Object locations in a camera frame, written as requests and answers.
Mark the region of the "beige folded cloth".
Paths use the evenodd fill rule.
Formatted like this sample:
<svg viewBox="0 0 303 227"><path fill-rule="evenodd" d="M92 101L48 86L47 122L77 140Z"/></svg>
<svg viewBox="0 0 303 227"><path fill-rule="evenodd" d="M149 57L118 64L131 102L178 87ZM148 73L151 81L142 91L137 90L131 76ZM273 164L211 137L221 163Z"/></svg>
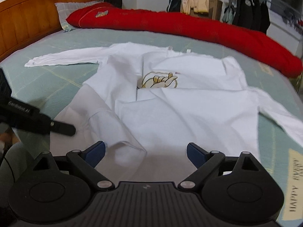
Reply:
<svg viewBox="0 0 303 227"><path fill-rule="evenodd" d="M191 10L195 13L208 13L209 0L182 0L180 11L189 15Z"/></svg>

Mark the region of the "grey checked pillow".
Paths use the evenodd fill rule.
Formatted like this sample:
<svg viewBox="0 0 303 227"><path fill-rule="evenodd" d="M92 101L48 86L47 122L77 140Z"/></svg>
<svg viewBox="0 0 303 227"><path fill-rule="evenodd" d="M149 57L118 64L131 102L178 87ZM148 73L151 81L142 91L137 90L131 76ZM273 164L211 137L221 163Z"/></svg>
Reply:
<svg viewBox="0 0 303 227"><path fill-rule="evenodd" d="M62 29L64 32L69 32L74 29L75 27L71 26L67 21L67 17L72 14L72 12L75 12L78 9L82 9L94 4L100 3L100 1L92 1L92 2L86 2L86 3L55 3L58 15L59 15L59 21L61 24Z"/></svg>

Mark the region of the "green checked bed sheet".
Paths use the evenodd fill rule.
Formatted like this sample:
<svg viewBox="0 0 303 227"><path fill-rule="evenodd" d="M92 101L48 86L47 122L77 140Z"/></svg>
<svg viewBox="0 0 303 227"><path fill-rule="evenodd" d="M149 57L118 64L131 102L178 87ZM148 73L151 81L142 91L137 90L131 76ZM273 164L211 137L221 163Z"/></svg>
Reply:
<svg viewBox="0 0 303 227"><path fill-rule="evenodd" d="M242 68L250 87L265 91L273 100L302 121L302 102L289 80L277 70L228 47L181 36L108 29L57 32L13 53L1 62L1 68L14 98L31 104L52 119L60 121L58 115L71 103L83 83L97 72L98 64L27 67L26 63L47 54L74 49L109 47L122 43L169 48L175 52L197 53L218 59L233 57ZM32 157L37 157L43 151L51 152L50 137L56 133L40 136L19 131L18 134L23 142L23 149L26 149ZM256 158L284 193L283 209L278 222L282 226L300 225L302 223L302 144L294 141L274 120L259 114L258 149L259 157Z"/></svg>

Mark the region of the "wooden headboard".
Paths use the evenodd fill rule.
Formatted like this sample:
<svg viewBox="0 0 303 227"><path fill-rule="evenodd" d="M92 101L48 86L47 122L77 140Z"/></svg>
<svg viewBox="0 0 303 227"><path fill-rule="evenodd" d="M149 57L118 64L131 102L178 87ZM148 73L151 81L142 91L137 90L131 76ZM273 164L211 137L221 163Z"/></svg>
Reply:
<svg viewBox="0 0 303 227"><path fill-rule="evenodd" d="M55 3L97 0L5 0L1 2L1 61L47 35L61 31Z"/></svg>

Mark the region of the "red rolled quilt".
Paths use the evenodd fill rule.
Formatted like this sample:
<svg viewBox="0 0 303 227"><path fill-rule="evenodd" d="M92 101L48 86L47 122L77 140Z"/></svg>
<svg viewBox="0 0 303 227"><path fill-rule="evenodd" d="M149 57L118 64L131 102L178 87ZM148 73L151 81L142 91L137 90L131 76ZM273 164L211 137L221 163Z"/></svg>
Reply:
<svg viewBox="0 0 303 227"><path fill-rule="evenodd" d="M97 3L72 12L66 21L83 29L148 31L220 44L267 64L287 78L302 73L302 61L262 32L180 12L121 9Z"/></svg>

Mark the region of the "white long sleeve shirt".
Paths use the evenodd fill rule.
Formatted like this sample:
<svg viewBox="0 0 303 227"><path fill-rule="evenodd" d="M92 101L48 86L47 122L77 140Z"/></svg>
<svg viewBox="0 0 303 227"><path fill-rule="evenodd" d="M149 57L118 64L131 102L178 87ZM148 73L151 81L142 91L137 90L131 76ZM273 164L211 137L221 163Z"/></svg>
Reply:
<svg viewBox="0 0 303 227"><path fill-rule="evenodd" d="M76 134L51 135L50 149L64 155L103 141L98 170L113 182L181 182L195 169L186 157L190 142L227 156L259 157L259 114L302 144L302 121L250 87L233 57L122 43L47 54L26 66L80 63L99 67L58 115Z"/></svg>

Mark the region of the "cardboard box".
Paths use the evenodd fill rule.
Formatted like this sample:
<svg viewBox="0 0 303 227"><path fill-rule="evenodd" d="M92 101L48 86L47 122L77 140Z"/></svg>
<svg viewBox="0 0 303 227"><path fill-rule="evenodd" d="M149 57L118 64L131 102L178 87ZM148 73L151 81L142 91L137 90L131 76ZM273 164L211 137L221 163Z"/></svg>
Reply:
<svg viewBox="0 0 303 227"><path fill-rule="evenodd" d="M220 0L181 0L180 12L193 17L219 21L222 4Z"/></svg>

